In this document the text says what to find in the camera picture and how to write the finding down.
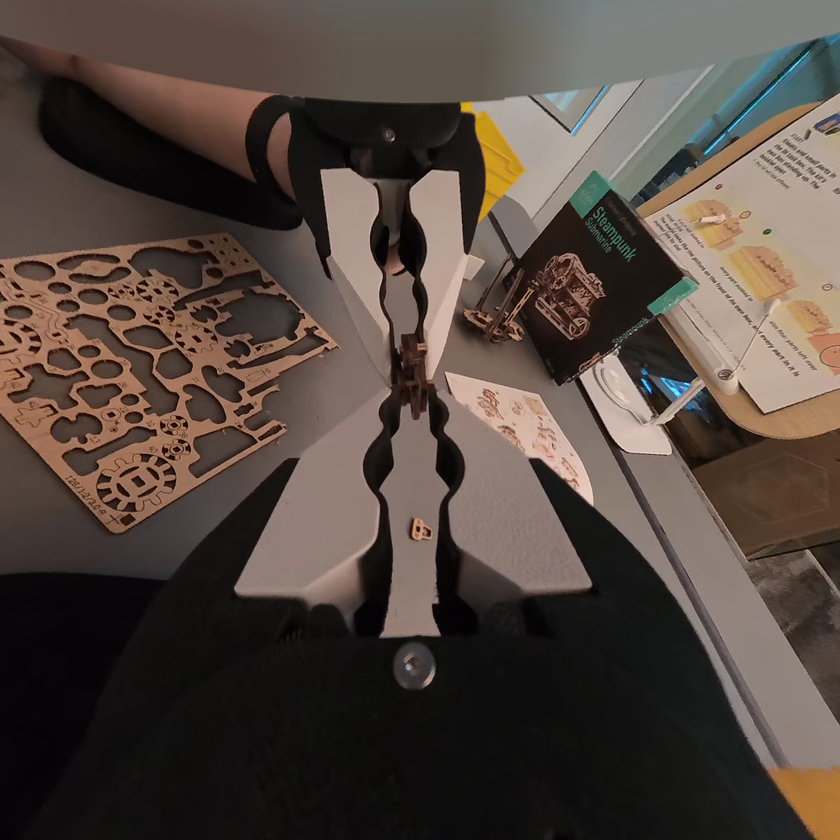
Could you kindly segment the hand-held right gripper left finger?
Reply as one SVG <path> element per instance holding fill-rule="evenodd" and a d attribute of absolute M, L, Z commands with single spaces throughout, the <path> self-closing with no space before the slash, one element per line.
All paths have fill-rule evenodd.
<path fill-rule="evenodd" d="M 361 636 L 381 636 L 393 539 L 382 494 L 394 466 L 401 398 L 384 388 L 297 460 L 234 591 L 335 607 Z"/>

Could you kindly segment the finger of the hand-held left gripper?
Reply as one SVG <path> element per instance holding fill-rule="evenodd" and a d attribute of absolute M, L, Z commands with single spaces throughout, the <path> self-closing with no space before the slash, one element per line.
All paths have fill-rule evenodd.
<path fill-rule="evenodd" d="M 327 268 L 353 325 L 384 382 L 393 382 L 392 323 L 383 308 L 385 268 L 375 254 L 380 225 L 385 246 L 404 205 L 404 180 L 365 178 L 350 168 L 322 169 L 329 236 Z"/>
<path fill-rule="evenodd" d="M 444 353 L 464 277 L 459 174 L 432 170 L 412 184 L 402 211 L 402 258 L 414 278 L 416 336 L 429 380 Z"/>

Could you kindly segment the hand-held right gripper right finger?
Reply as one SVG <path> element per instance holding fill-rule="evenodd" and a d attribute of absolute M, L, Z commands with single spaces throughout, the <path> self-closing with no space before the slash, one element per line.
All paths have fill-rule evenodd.
<path fill-rule="evenodd" d="M 433 616 L 469 635 L 499 604 L 588 592 L 592 580 L 531 460 L 450 395 L 431 389 L 428 418 L 441 501 Z"/>

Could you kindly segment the wooden model assembly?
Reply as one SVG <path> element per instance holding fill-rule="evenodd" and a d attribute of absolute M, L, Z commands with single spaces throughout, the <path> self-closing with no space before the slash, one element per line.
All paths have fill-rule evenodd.
<path fill-rule="evenodd" d="M 427 344 L 416 332 L 405 333 L 395 352 L 394 386 L 403 406 L 408 406 L 414 420 L 419 420 L 434 392 L 434 382 L 427 375 Z"/>

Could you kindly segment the wooden cutout parts sheet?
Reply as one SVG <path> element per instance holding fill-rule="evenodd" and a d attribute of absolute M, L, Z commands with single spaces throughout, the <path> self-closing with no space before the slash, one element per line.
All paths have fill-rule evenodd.
<path fill-rule="evenodd" d="M 280 376 L 338 344 L 230 233 L 2 260 L 2 416 L 126 532 L 287 425 Z"/>

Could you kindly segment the person's left forearm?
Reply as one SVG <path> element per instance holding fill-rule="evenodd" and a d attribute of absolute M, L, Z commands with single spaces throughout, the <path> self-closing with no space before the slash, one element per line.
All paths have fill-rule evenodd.
<path fill-rule="evenodd" d="M 160 136 L 252 178 L 245 130 L 256 107 L 274 93 L 170 77 L 15 38 L 2 37 L 2 47 L 39 74 L 78 82 Z M 290 138 L 288 113 L 269 137 L 268 158 L 281 188 L 295 200 L 288 160 Z"/>

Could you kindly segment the partly built wooden model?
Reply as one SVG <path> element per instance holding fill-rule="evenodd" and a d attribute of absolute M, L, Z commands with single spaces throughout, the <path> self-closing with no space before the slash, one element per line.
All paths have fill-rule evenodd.
<path fill-rule="evenodd" d="M 496 275 L 480 296 L 475 308 L 466 308 L 462 315 L 467 323 L 476 329 L 486 343 L 520 342 L 523 328 L 516 322 L 522 304 L 520 300 L 527 291 L 523 284 L 524 271 L 518 257 L 508 254 L 502 261 Z M 492 291 L 502 280 L 509 280 L 506 295 L 499 307 L 490 311 L 486 304 Z"/>

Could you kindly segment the black model kit box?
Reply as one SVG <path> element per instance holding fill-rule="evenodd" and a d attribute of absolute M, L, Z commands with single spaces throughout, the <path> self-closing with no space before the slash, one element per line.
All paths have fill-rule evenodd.
<path fill-rule="evenodd" d="M 518 313 L 551 380 L 578 379 L 698 283 L 592 171 L 521 258 Z"/>

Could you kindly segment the illustrated instruction booklet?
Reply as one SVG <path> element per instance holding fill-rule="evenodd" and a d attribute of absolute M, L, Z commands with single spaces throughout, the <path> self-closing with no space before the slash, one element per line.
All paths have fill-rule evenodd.
<path fill-rule="evenodd" d="M 540 394 L 453 372 L 445 377 L 450 394 L 460 405 L 525 456 L 544 462 L 589 504 L 595 504 L 583 460 Z"/>

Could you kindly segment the yellow plastic bin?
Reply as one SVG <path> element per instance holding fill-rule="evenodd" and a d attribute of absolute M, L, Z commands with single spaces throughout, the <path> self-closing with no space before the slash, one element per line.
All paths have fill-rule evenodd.
<path fill-rule="evenodd" d="M 471 102 L 462 103 L 461 109 L 476 119 L 476 136 L 486 168 L 485 195 L 479 211 L 481 222 L 526 170 L 487 112 L 476 111 Z"/>

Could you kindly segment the white stand base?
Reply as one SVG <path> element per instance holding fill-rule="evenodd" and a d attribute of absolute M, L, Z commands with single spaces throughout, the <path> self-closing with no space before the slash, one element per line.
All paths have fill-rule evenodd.
<path fill-rule="evenodd" d="M 597 361 L 580 377 L 595 412 L 612 441 L 630 455 L 670 456 L 673 446 L 665 426 L 704 388 L 695 379 L 666 409 L 655 411 L 615 355 Z"/>

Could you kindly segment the glass partition window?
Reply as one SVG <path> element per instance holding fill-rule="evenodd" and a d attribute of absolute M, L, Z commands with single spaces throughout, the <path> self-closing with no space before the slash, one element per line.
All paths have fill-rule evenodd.
<path fill-rule="evenodd" d="M 532 95 L 529 98 L 565 132 L 576 134 L 604 98 L 609 86 Z"/>

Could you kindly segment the brown cardboard box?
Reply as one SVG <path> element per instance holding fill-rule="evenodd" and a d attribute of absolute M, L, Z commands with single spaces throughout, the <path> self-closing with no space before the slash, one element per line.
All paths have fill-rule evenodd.
<path fill-rule="evenodd" d="M 837 430 L 807 438 L 765 438 L 692 473 L 747 557 L 838 540 Z"/>

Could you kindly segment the large instruction poster board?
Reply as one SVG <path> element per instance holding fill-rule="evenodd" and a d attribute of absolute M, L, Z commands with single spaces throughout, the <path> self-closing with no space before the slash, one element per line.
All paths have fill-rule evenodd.
<path fill-rule="evenodd" d="M 686 194 L 716 178 L 720 172 L 818 106 L 818 102 L 807 103 L 788 109 L 763 122 L 756 129 L 730 143 L 724 150 L 711 156 L 676 184 L 646 201 L 638 208 L 641 218 L 648 220 L 659 214 L 667 205 L 677 202 Z M 683 338 L 667 318 L 661 318 L 660 322 L 687 363 L 699 375 L 711 398 L 737 426 L 752 434 L 777 439 L 811 438 L 839 428 L 838 391 L 815 396 L 773 413 L 763 414 L 744 390 L 738 390 L 732 394 L 725 393 L 718 377 L 706 372 L 693 346 Z"/>

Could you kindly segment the orange box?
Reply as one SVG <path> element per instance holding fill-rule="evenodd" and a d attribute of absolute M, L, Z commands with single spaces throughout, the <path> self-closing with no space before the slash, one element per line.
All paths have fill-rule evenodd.
<path fill-rule="evenodd" d="M 815 839 L 839 839 L 839 767 L 772 768 L 770 777 Z"/>

